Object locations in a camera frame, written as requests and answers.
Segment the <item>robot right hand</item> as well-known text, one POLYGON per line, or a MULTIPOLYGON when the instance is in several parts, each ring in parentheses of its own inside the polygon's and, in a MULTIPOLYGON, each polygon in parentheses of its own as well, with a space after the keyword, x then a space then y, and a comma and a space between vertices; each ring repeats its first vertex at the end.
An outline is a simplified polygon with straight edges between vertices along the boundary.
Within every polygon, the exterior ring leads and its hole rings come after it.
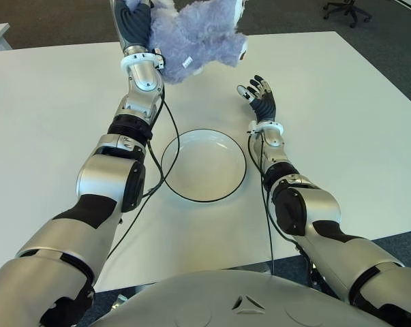
POLYGON ((249 81, 249 86, 238 85, 237 92, 250 105, 258 123, 275 120, 275 99, 268 82, 263 77, 255 75, 249 81))

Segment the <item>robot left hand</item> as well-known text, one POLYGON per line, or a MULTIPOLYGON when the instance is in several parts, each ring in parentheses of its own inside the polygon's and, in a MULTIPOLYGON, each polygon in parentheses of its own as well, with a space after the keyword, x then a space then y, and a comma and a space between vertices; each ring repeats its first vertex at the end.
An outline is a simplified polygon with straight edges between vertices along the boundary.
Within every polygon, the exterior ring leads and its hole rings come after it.
POLYGON ((139 1, 132 10, 126 1, 111 1, 110 5, 122 51, 134 46, 146 48, 151 34, 152 1, 139 1))

